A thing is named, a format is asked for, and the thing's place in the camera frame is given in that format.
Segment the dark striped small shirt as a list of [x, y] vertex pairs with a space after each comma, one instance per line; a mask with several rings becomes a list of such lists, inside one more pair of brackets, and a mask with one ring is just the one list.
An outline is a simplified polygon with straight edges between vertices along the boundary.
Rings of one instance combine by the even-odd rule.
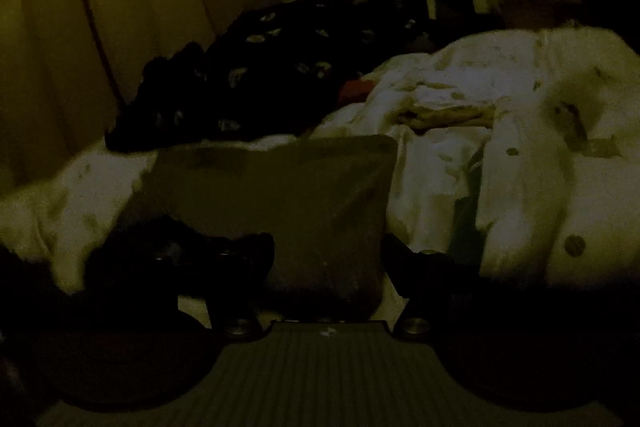
[[172, 150], [118, 223], [212, 320], [367, 320], [383, 298], [396, 156], [382, 135]]

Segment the small red item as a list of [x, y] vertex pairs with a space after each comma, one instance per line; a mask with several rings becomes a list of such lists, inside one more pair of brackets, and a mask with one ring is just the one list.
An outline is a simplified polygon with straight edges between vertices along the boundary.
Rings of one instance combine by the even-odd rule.
[[375, 82], [371, 80], [352, 80], [346, 82], [340, 93], [341, 100], [365, 100], [375, 88]]

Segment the floral white bed duvet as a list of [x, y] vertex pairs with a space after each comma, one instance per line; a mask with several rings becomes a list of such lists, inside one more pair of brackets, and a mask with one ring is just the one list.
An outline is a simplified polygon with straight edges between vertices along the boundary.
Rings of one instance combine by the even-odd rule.
[[[371, 74], [362, 103], [326, 117], [310, 139], [382, 135], [397, 145], [387, 205], [409, 247], [440, 251], [454, 204], [480, 170], [480, 269], [541, 268], [552, 283], [639, 273], [639, 57], [611, 31], [508, 30], [434, 54], [394, 57]], [[497, 97], [494, 127], [416, 135], [390, 121], [418, 82]]]

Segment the folded light cloth stack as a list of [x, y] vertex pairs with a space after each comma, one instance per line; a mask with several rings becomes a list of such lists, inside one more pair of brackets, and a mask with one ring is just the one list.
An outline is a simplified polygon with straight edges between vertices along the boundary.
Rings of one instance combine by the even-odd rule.
[[390, 121], [416, 135], [435, 129], [494, 127], [497, 97], [493, 93], [427, 81], [407, 86], [405, 91], [407, 98]]

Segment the padded beige headboard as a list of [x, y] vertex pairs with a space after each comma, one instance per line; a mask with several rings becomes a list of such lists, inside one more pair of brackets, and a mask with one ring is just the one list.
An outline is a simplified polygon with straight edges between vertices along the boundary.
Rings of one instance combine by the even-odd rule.
[[209, 44], [254, 0], [1, 0], [1, 188], [104, 135], [143, 66]]

